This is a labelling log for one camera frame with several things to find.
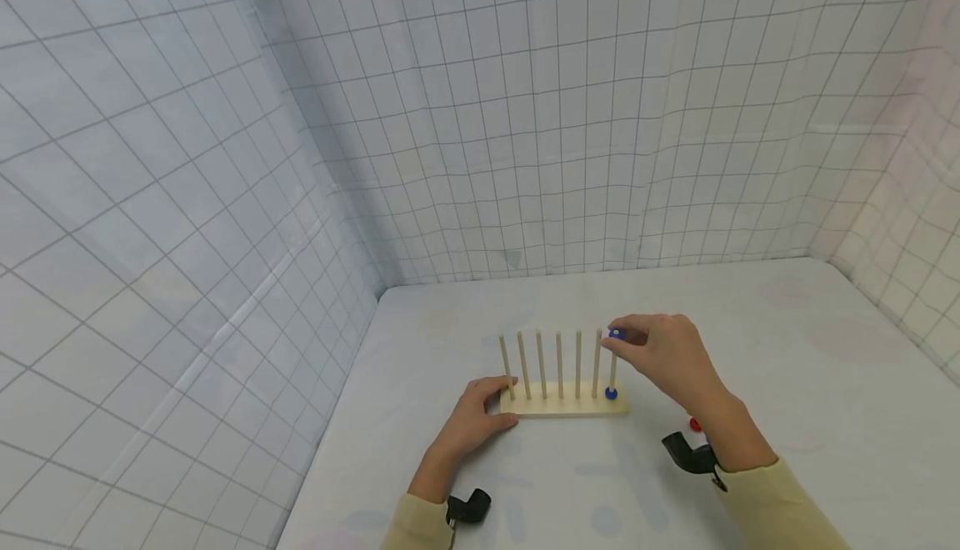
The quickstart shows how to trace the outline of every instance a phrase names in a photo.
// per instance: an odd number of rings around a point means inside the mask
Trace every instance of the right hand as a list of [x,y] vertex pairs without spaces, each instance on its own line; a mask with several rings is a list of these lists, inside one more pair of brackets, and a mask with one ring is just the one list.
[[710,406],[731,396],[686,315],[627,315],[614,318],[608,328],[624,331],[625,340],[605,337],[602,346],[698,420]]

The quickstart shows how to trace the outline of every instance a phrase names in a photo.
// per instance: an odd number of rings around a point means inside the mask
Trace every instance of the fabric wall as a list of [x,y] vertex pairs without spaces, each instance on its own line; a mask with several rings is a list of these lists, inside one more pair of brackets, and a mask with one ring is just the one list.
[[0,548],[276,545],[383,286],[250,14],[0,0]]
[[833,263],[960,385],[958,5],[928,2],[922,50],[869,135],[889,165]]
[[929,0],[257,0],[387,285],[828,258]]

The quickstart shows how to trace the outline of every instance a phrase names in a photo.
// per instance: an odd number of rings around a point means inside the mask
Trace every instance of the black wrist strap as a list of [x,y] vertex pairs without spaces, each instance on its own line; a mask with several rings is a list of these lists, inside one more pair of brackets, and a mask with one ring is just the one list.
[[687,439],[679,431],[672,432],[669,436],[664,437],[661,442],[677,467],[683,469],[684,472],[697,475],[710,473],[713,475],[713,484],[722,491],[727,491],[727,484],[718,475],[718,457],[713,453],[710,444],[705,443],[697,449],[690,448]]
[[449,496],[447,499],[447,523],[480,523],[490,512],[490,494],[479,487],[470,494],[470,499],[464,502],[460,498]]

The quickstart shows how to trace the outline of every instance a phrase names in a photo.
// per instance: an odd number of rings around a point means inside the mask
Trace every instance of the sleeve cuff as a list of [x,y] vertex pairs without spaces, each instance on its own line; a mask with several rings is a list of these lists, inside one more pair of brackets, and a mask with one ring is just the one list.
[[446,502],[433,504],[405,493],[400,497],[393,521],[418,538],[436,540],[443,548],[449,548],[453,540],[453,527],[447,525]]
[[727,473],[720,467],[717,476],[727,486],[727,498],[747,504],[801,504],[808,495],[781,457],[770,467]]

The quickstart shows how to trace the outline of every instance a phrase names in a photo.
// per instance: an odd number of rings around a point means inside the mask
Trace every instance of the beige sleeve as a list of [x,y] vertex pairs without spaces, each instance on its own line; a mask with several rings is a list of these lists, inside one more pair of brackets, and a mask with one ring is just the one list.
[[813,503],[783,459],[770,467],[717,475],[727,486],[722,503],[746,540],[762,550],[848,550],[850,546]]
[[397,502],[380,550],[449,550],[452,545],[447,504],[431,504],[405,493]]

